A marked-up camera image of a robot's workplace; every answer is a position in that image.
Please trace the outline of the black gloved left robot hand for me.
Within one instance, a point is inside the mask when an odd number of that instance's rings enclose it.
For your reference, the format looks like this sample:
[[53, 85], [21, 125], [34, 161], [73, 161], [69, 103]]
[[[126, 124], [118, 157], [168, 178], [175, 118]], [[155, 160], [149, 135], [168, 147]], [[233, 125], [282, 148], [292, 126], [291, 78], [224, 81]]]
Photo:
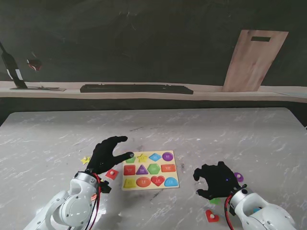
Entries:
[[134, 157], [133, 152], [114, 156], [113, 150], [117, 144], [128, 140], [127, 136], [114, 136], [98, 143], [93, 150], [92, 157], [87, 165], [86, 172], [100, 175], [112, 169], [115, 165]]

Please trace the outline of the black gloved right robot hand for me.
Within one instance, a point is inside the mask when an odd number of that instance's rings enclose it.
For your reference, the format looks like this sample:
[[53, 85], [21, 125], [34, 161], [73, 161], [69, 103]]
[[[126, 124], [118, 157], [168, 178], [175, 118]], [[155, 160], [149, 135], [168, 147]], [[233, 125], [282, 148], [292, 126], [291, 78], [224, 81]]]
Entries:
[[208, 200], [228, 197], [233, 190], [240, 188], [234, 173], [223, 161], [217, 165], [202, 165], [194, 171], [193, 178], [195, 181], [206, 180], [208, 189], [198, 189], [196, 193]]

